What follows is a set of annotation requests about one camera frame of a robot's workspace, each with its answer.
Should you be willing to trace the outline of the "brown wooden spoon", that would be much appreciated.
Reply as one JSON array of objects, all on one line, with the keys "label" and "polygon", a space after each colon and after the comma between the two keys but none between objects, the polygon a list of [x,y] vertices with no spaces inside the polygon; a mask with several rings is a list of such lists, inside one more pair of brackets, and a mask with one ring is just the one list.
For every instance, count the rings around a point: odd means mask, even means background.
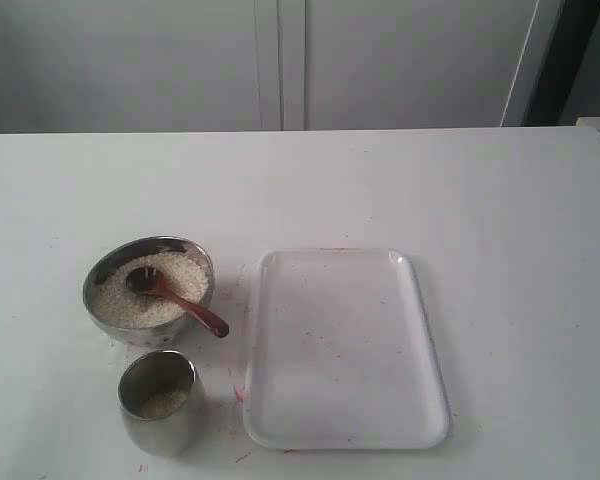
[{"label": "brown wooden spoon", "polygon": [[127,275],[125,283],[138,295],[159,297],[175,303],[217,338],[225,338],[229,334],[229,325],[223,319],[206,307],[177,295],[167,277],[154,267],[134,269]]}]

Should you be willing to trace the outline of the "steel bowl of rice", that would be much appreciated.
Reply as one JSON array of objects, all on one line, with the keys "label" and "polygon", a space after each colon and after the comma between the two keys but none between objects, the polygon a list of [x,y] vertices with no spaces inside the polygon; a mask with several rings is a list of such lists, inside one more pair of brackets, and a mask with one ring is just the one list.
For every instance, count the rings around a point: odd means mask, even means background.
[{"label": "steel bowl of rice", "polygon": [[202,326],[176,302],[134,292],[128,275],[152,267],[183,299],[208,308],[215,288],[215,272],[208,252],[179,237],[154,236],[126,243],[106,254],[87,274],[82,299],[93,323],[122,343],[160,348]]}]

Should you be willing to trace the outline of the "small steel cup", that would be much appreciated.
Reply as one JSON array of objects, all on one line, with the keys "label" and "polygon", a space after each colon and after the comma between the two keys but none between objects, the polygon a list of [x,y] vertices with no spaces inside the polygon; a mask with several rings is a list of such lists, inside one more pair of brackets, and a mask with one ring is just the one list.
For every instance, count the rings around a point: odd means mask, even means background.
[{"label": "small steel cup", "polygon": [[159,350],[139,357],[122,374],[117,394],[126,433],[144,452],[176,457],[193,443],[205,393],[183,353]]}]

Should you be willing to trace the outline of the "white plastic tray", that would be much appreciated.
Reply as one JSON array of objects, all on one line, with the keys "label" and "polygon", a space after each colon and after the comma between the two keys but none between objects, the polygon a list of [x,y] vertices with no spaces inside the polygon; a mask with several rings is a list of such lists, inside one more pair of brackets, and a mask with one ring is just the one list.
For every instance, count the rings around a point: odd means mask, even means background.
[{"label": "white plastic tray", "polygon": [[393,249],[266,254],[245,324],[244,428],[277,450],[419,450],[449,410],[414,267]]}]

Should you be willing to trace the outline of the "white cabinet doors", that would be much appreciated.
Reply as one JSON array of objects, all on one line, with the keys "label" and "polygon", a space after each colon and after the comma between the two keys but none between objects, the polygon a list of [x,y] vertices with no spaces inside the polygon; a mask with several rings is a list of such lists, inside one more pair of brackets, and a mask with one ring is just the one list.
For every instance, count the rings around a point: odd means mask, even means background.
[{"label": "white cabinet doors", "polygon": [[558,1],[0,1],[0,133],[519,126]]}]

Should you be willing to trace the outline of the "dark vertical post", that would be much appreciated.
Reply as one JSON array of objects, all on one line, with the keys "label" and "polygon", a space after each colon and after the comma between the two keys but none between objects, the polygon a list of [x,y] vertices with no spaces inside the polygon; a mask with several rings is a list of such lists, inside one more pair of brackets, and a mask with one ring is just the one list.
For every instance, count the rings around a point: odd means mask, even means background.
[{"label": "dark vertical post", "polygon": [[600,15],[600,0],[562,1],[522,125],[559,123]]}]

